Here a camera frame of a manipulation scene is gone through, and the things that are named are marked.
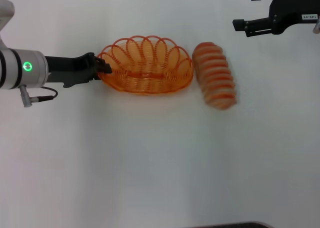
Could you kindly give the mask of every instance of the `green indicator light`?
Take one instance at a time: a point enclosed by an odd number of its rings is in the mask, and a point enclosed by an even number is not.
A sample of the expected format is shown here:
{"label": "green indicator light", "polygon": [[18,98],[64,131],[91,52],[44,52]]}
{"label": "green indicator light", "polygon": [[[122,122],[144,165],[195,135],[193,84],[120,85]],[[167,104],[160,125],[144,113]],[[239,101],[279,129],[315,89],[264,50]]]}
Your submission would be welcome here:
{"label": "green indicator light", "polygon": [[30,72],[32,70],[32,64],[28,61],[26,61],[24,64],[23,64],[23,69],[26,71],[26,72]]}

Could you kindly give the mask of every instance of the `black cable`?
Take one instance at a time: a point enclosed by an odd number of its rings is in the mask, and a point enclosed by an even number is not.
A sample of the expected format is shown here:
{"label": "black cable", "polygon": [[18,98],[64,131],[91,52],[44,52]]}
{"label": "black cable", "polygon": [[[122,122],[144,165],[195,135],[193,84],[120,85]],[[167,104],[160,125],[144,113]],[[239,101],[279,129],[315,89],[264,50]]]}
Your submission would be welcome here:
{"label": "black cable", "polygon": [[45,89],[45,90],[49,90],[49,91],[53,91],[55,92],[55,95],[53,96],[53,99],[56,98],[58,96],[58,91],[56,91],[55,89],[53,88],[50,88],[50,87],[45,87],[45,86],[42,86],[41,87],[42,89]]}
{"label": "black cable", "polygon": [[37,102],[51,101],[58,96],[58,91],[56,91],[55,89],[52,89],[50,87],[45,87],[45,86],[42,86],[41,88],[45,89],[45,90],[53,91],[53,92],[55,92],[55,95],[37,96],[37,99],[38,99]]}

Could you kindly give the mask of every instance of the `orange basket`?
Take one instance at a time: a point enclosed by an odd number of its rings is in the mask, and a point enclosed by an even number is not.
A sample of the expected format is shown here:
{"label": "orange basket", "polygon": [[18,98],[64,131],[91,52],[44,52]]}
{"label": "orange basket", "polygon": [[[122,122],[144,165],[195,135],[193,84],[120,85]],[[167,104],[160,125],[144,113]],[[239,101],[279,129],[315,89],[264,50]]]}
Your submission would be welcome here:
{"label": "orange basket", "polygon": [[188,87],[194,76],[192,60],[186,50],[169,38],[154,35],[119,39],[105,47],[98,57],[112,69],[112,74],[99,73],[98,76],[120,92],[175,93]]}

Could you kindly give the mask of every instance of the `white table surface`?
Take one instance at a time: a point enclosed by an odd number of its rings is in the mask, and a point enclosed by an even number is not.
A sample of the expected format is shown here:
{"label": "white table surface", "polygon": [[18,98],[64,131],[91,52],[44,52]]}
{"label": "white table surface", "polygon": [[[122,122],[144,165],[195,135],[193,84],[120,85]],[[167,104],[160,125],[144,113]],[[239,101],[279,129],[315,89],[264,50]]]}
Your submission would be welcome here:
{"label": "white table surface", "polygon": [[[320,222],[320,36],[313,25],[247,38],[232,20],[268,16],[271,0],[11,0],[11,48],[98,53],[158,35],[192,53],[223,47],[237,106],[205,105],[194,82],[172,96],[116,92],[99,81],[23,108],[0,93],[0,227],[182,228]],[[31,95],[48,94],[39,89]]]}

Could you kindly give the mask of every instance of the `orange coiled object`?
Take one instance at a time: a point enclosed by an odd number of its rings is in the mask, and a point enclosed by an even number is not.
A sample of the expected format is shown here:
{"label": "orange coiled object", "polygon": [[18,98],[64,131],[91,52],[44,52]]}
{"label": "orange coiled object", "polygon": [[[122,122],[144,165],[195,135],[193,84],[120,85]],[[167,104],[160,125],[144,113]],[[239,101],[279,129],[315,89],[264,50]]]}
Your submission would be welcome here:
{"label": "orange coiled object", "polygon": [[98,76],[120,92],[171,94],[188,87],[194,76],[186,50],[169,38],[155,35],[119,39],[105,47],[98,57],[112,69],[112,74]]}
{"label": "orange coiled object", "polygon": [[192,61],[207,104],[226,110],[237,103],[236,84],[221,47],[201,43],[194,49]]}

